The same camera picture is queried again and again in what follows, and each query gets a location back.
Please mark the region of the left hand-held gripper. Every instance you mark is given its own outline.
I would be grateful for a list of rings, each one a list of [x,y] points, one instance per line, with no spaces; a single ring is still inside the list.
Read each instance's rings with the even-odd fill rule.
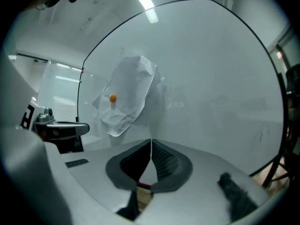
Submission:
[[[87,123],[55,122],[51,108],[46,108],[31,99],[21,120],[20,127],[32,131],[43,142],[53,143],[60,153],[83,152],[81,137],[90,130]],[[70,138],[57,142],[51,138]]]

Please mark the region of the grey window blind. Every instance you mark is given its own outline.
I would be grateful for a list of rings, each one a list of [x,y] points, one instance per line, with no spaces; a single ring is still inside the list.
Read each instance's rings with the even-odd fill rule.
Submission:
[[[300,39],[293,31],[284,37],[281,48],[290,67],[300,64]]]

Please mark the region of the frosted glass partition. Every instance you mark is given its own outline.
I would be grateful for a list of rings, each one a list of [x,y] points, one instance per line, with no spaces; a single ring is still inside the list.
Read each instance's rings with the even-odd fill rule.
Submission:
[[[56,121],[75,122],[81,69],[56,61],[45,67],[37,102],[51,108]]]

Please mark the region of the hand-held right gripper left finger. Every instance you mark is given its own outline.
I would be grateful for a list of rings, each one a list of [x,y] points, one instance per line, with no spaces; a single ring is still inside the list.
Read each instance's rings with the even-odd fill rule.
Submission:
[[[151,140],[100,150],[63,154],[79,185],[117,214],[139,214],[137,183],[150,161]]]

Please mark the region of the white paper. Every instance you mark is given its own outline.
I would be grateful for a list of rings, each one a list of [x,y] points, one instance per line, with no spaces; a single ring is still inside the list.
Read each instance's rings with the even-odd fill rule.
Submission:
[[[147,96],[164,80],[158,66],[143,55],[123,52],[93,106],[113,137],[123,134],[143,111]],[[109,97],[116,95],[116,102]]]

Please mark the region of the thin-rimmed eyeglasses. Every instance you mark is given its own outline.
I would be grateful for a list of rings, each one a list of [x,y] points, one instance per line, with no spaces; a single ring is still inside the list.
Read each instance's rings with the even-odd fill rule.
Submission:
[[[51,0],[38,0],[37,4],[35,5],[35,8],[37,10],[44,10],[49,6]]]

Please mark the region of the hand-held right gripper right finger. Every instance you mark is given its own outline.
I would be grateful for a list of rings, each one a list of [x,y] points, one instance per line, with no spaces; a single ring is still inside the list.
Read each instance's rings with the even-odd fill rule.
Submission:
[[[269,196],[240,169],[219,156],[163,140],[152,141],[158,182],[153,198],[137,218],[139,225],[227,225],[230,202],[218,181],[223,173],[257,205]]]

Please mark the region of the black-framed whiteboard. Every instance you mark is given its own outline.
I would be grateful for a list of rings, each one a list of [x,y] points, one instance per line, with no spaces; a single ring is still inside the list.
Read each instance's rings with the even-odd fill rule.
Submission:
[[[212,0],[179,0],[126,20],[83,62],[79,120],[90,131],[85,151],[158,139],[221,157],[254,176],[283,147],[285,85],[266,47],[234,13]],[[118,58],[136,53],[154,62],[164,80],[120,136],[105,132],[93,106]]]

